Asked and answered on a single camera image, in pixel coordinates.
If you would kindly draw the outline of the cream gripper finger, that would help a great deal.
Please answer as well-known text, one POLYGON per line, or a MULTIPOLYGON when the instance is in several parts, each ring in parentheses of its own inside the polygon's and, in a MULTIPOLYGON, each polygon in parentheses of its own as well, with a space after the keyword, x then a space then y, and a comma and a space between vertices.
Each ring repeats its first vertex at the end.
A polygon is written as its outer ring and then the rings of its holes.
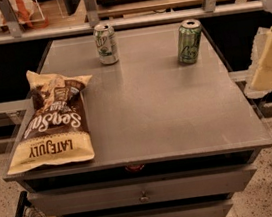
POLYGON ((272 91, 272 27, 260 27, 254 36, 244 93, 249 99, 263 98, 272 91))

